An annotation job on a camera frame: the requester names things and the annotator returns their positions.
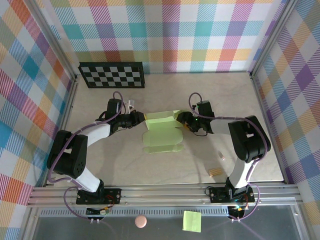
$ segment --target metal rail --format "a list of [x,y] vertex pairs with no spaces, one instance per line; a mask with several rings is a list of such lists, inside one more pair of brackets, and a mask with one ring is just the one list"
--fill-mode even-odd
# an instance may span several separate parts
[[260,68],[267,60],[267,57],[268,57],[272,47],[274,46],[274,44],[278,40],[284,26],[286,25],[291,13],[295,9],[298,2],[299,2],[299,0],[288,0],[287,1],[286,5],[284,6],[284,8],[282,10],[280,18],[277,20],[274,29],[272,30],[258,60],[256,61],[255,65],[252,69],[251,75],[253,77],[255,77],[257,75]]
[[[116,186],[122,189],[120,204],[115,207],[175,207],[175,206],[235,206],[237,203],[210,203],[205,194],[208,186],[223,187],[224,184],[169,184]],[[302,203],[298,187],[284,183],[258,183],[260,206],[295,205]],[[35,187],[28,203],[29,207],[63,207],[66,187]],[[67,202],[76,206],[77,191],[66,195]],[[79,207],[101,207],[100,204]]]
[[71,79],[75,81],[76,80],[75,76],[77,75],[77,73],[75,73],[74,69],[72,68],[71,63],[69,62],[67,56],[65,55],[64,50],[61,48],[59,41],[57,40],[54,33],[52,32],[38,4],[34,0],[24,0],[24,3],[28,7],[29,11],[31,12],[37,24],[40,26],[40,29],[43,35],[46,37],[49,45],[52,47],[54,53],[60,60],[63,68],[66,71],[68,71]]

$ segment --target aluminum frame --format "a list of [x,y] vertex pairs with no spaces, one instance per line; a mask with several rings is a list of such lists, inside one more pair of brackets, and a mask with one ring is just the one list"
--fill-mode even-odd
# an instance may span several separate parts
[[[176,207],[176,206],[236,206],[237,203],[210,203],[205,189],[208,186],[224,187],[224,183],[200,184],[159,184],[159,185],[117,185],[121,200],[116,207]],[[258,183],[260,206],[301,204],[302,198],[296,185],[280,182]],[[28,207],[63,207],[63,195],[67,187],[35,187]],[[76,206],[77,192],[70,190],[66,199],[71,206]],[[101,204],[80,205],[80,207],[103,207]]]
[[73,70],[72,65],[70,64],[67,56],[65,55],[64,50],[60,46],[59,41],[57,40],[54,33],[52,32],[38,4],[36,3],[35,0],[24,0],[24,3],[28,7],[30,13],[34,17],[37,24],[40,26],[41,31],[43,32],[49,45],[52,47],[54,53],[57,55],[58,59],[60,60],[63,68],[68,71],[71,79],[73,81],[76,81],[77,74]]
[[264,62],[267,60],[267,57],[272,47],[278,40],[278,37],[280,36],[282,29],[284,28],[288,18],[290,17],[298,2],[299,0],[287,0],[287,3],[285,4],[282,10],[281,16],[275,23],[274,29],[272,30],[265,46],[262,49],[260,56],[258,57],[255,65],[252,68],[251,75],[253,76],[253,78],[256,76]]
[[[66,105],[65,105],[65,110],[64,110],[63,115],[62,115],[62,121],[61,121],[59,130],[65,130],[67,128],[68,121],[69,121],[69,118],[71,116],[72,109],[74,107],[74,102],[75,102],[78,86],[79,86],[79,83],[77,81],[73,81],[71,83],[69,97],[68,97]],[[42,182],[42,186],[43,187],[45,187],[45,186],[54,186],[53,183],[48,182],[48,172],[49,172],[49,170],[46,168],[45,169],[45,173],[44,173],[45,178],[44,178],[44,180]]]
[[[260,189],[259,206],[290,205],[292,214],[298,228],[301,239],[312,239],[309,236],[303,214],[300,212],[302,198],[295,184],[283,182],[258,182]],[[236,203],[210,203],[210,198],[205,194],[208,186],[224,187],[224,183],[195,183],[195,184],[153,184],[153,185],[117,185],[107,188],[121,188],[120,204],[114,206],[115,210],[136,209],[137,207],[189,207],[211,208],[212,206],[235,206]],[[18,239],[30,240],[36,230],[37,222],[43,209],[67,210],[63,201],[63,195],[67,187],[35,187],[32,191],[27,211],[24,215]],[[67,201],[76,211],[83,211],[86,207],[105,207],[100,204],[76,205],[77,192],[71,190],[67,194]],[[72,217],[70,214],[59,217]]]
[[[276,139],[273,136],[272,130],[271,130],[270,126],[267,124],[269,120],[268,120],[268,117],[266,115],[267,111],[265,110],[265,107],[262,104],[263,101],[262,101],[262,98],[261,98],[261,96],[259,94],[259,88],[258,88],[257,83],[256,83],[256,81],[255,81],[253,76],[251,76],[251,80],[252,80],[252,87],[253,87],[255,96],[258,99],[259,107],[260,107],[260,110],[262,112],[263,120],[266,123],[265,124],[266,125],[266,130],[267,130],[267,132],[269,134],[271,145],[272,146],[277,146]],[[284,182],[285,183],[289,183],[289,179],[288,179],[288,176],[287,176],[286,170],[285,170],[286,168],[285,168],[284,164],[282,163],[282,161],[280,161],[279,149],[277,147],[273,147],[273,149],[274,149],[274,153],[275,153],[275,156],[276,156],[276,160],[277,160],[277,162],[278,162],[278,164],[280,166],[280,171],[281,171],[282,177],[284,179]]]

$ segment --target checkerboard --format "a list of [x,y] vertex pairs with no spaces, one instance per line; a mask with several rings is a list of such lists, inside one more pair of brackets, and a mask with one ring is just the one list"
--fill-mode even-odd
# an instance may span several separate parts
[[88,88],[144,88],[142,62],[81,62]]

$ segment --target cable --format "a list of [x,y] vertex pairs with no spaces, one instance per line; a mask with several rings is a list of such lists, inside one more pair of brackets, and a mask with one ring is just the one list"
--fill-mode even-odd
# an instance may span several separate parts
[[[126,109],[126,105],[124,103],[123,103],[122,107],[124,108],[124,114],[126,114],[127,113],[127,109]],[[106,117],[106,113],[107,113],[107,111],[102,112],[98,119],[102,119],[103,116],[105,118]]]
[[71,190],[71,189],[78,189],[78,187],[77,187],[77,186],[70,186],[70,187],[68,187],[68,188],[65,190],[65,192],[64,192],[64,194],[63,194],[63,201],[64,201],[64,204],[65,204],[66,208],[67,208],[73,215],[77,216],[78,218],[85,219],[85,220],[87,220],[87,221],[91,221],[91,220],[88,219],[86,216],[79,215],[78,213],[76,213],[75,211],[73,211],[73,210],[71,209],[71,207],[68,205],[66,196],[67,196],[67,192],[68,192],[69,190]]
[[109,200],[110,203],[111,203],[111,201],[112,201],[112,205],[110,204],[111,206],[109,206],[109,209],[111,209],[111,208],[115,205],[114,197],[111,196],[111,195],[107,195],[106,197],[108,198],[108,200]]
[[213,186],[207,186],[207,187],[205,188],[205,190],[204,190],[204,194],[207,195],[207,197],[210,197],[210,195],[207,194],[208,188],[213,188]]
[[243,196],[245,198],[245,210],[246,210],[246,209],[249,209],[249,204],[248,204],[249,199],[248,199],[248,196],[246,194],[243,194]]
[[193,134],[196,135],[197,137],[206,137],[206,136],[208,136],[208,133],[207,133],[207,132],[205,133],[205,135],[198,135],[198,134],[196,134],[195,132],[194,132]]
[[[112,97],[113,97],[114,99],[115,99],[115,95],[116,95],[116,94],[119,94],[119,95],[122,97],[122,95],[121,95],[120,92],[114,91],[113,94],[112,94]],[[125,102],[124,102],[124,99],[123,99],[123,98],[121,98],[121,111],[122,111],[122,108],[124,108],[124,114],[126,114],[126,113],[127,113],[127,109],[126,109],[126,105],[125,105]]]
[[259,201],[260,201],[260,190],[259,190],[259,187],[258,187],[256,184],[250,183],[249,180],[250,180],[251,174],[252,174],[255,166],[257,165],[257,163],[260,162],[260,161],[266,156],[266,154],[267,154],[267,152],[268,152],[267,140],[266,140],[265,136],[263,135],[263,133],[261,132],[261,130],[258,128],[258,126],[255,125],[255,124],[254,124],[252,121],[250,121],[249,119],[246,119],[246,118],[244,118],[244,117],[228,117],[228,116],[212,117],[212,116],[203,116],[203,115],[200,115],[199,113],[197,113],[197,112],[193,109],[193,107],[192,107],[192,105],[191,105],[191,98],[192,98],[193,95],[198,95],[198,96],[200,97],[200,102],[202,102],[202,96],[201,96],[200,93],[198,93],[198,92],[193,92],[193,93],[189,96],[189,100],[188,100],[189,107],[190,107],[191,111],[192,111],[195,115],[197,115],[197,116],[199,116],[199,117],[201,117],[201,118],[212,119],[212,120],[242,120],[242,121],[245,121],[245,122],[249,123],[249,124],[258,132],[258,134],[260,135],[260,137],[261,137],[261,139],[262,139],[262,142],[263,142],[263,146],[264,146],[265,151],[264,151],[262,157],[260,157],[260,158],[258,158],[258,159],[256,159],[256,160],[253,161],[253,163],[252,163],[252,165],[251,165],[251,167],[250,167],[250,169],[249,169],[249,171],[248,171],[248,173],[247,173],[247,175],[246,175],[246,178],[245,178],[245,180],[247,181],[248,185],[249,185],[249,186],[254,186],[254,187],[256,187],[256,189],[257,189],[257,191],[258,191],[258,199],[257,199],[257,201],[256,201],[256,204],[254,205],[254,207],[253,207],[253,209],[252,209],[251,212],[249,212],[247,215],[245,215],[245,216],[243,216],[243,217],[241,217],[241,218],[236,218],[236,217],[230,216],[230,217],[232,217],[233,219],[238,219],[238,220],[246,219],[247,217],[251,216],[251,215],[254,213],[254,211],[257,209],[258,203],[259,203]]

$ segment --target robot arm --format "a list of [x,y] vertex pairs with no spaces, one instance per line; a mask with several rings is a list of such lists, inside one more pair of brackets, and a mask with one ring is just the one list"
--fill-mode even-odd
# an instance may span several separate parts
[[[110,116],[114,116],[121,107],[121,100],[110,99],[107,111],[103,112],[94,123],[104,121],[110,118]],[[96,141],[111,136],[120,127],[130,129],[142,123],[144,120],[145,116],[143,113],[133,110],[128,114],[119,114],[108,123],[97,124],[83,130],[72,139],[67,150],[64,151],[57,162],[54,172],[69,176],[70,180],[77,183],[79,187],[81,186],[83,192],[87,192],[87,194],[92,193],[94,198],[99,199],[103,197],[103,181],[95,177],[86,167],[87,148]],[[65,130],[60,130],[56,134],[47,161],[47,167],[49,169],[71,135],[72,133],[70,131]]]
[[271,144],[255,116],[246,117],[248,122],[253,123],[262,134],[257,132],[255,127],[245,120],[221,119],[215,118],[209,101],[201,101],[192,106],[197,110],[198,115],[191,112],[182,112],[178,115],[177,121],[184,124],[191,132],[196,133],[203,129],[208,134],[227,134],[231,136],[233,148],[237,155],[234,169],[226,180],[224,189],[210,189],[213,197],[210,197],[212,203],[219,201],[236,201],[240,196],[247,195],[249,201],[254,201],[250,195],[252,189],[248,184],[250,174],[255,168],[255,160],[261,158],[265,152],[270,151]]

